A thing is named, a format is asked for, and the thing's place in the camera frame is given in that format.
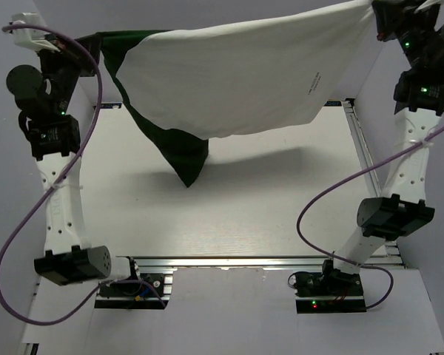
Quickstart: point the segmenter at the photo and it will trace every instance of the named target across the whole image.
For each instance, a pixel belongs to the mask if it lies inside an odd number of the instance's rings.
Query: cloth
[[[371,25],[370,0],[200,30],[101,33],[143,133],[190,186],[208,139],[308,124]]]

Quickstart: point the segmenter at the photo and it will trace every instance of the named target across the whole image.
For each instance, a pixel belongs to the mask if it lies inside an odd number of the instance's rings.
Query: white board
[[[38,355],[418,355],[444,351],[419,271],[392,270],[396,285],[364,314],[296,314],[290,271],[181,269],[162,310],[107,310],[86,305],[62,325],[27,326],[23,341]],[[362,271],[366,302],[378,300],[388,278]],[[42,282],[32,318],[50,320],[70,309],[57,286]],[[70,300],[86,285],[61,291]]]
[[[81,169],[93,245],[132,256],[315,256],[296,233],[298,214],[360,170],[342,107],[305,126],[212,139],[209,154],[187,189],[128,111],[102,110]],[[307,214],[306,236],[339,248],[365,197],[363,178],[326,196]]]

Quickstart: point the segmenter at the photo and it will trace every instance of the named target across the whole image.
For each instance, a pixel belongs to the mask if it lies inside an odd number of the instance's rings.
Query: folded fabric
[[[100,33],[104,63],[138,127],[190,186],[209,138],[316,117],[371,25],[370,3],[201,30]]]

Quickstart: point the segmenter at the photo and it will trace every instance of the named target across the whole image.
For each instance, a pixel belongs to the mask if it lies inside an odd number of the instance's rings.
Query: white cloth
[[[202,139],[308,124],[371,25],[370,4],[151,35],[117,79],[145,118]]]

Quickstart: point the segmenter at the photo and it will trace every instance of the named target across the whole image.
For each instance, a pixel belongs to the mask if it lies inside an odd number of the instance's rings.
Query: green cloth
[[[160,32],[165,31],[118,31],[102,32],[98,35],[103,38],[101,51],[104,55],[105,67],[117,86],[125,107],[138,128],[158,147],[184,185],[189,187],[198,178],[204,166],[209,154],[209,141],[203,141],[179,129],[162,129],[148,121],[132,107],[128,94],[116,78],[127,52],[147,36]]]

